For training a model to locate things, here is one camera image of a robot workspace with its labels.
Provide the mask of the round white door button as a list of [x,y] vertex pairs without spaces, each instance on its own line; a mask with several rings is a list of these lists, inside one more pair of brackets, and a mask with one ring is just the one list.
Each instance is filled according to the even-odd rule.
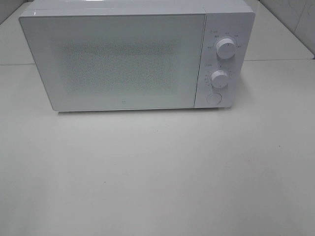
[[211,93],[207,96],[207,103],[211,106],[217,106],[221,103],[222,96],[219,93]]

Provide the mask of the white microwave knob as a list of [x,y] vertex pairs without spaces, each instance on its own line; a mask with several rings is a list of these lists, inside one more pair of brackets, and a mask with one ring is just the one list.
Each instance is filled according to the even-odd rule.
[[220,59],[229,59],[236,53],[236,41],[232,37],[222,37],[215,43],[217,56]]
[[217,70],[210,76],[212,87],[221,89],[228,85],[229,75],[224,70]]

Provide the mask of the white microwave door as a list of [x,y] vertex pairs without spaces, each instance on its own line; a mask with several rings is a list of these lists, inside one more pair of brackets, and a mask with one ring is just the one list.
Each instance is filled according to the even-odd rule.
[[194,106],[205,15],[22,17],[53,110]]

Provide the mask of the white microwave oven body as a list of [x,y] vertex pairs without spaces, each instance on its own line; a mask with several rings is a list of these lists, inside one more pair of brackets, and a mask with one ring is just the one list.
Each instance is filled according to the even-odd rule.
[[[19,23],[22,17],[192,14],[205,15],[205,23],[194,106],[186,109],[228,108],[235,101],[255,19],[253,10],[242,0],[35,0],[19,17]],[[235,39],[236,53],[229,59],[220,59],[215,43],[227,36]],[[228,85],[220,89],[212,87],[210,81],[217,70],[229,75]],[[211,93],[222,96],[219,105],[207,103]]]

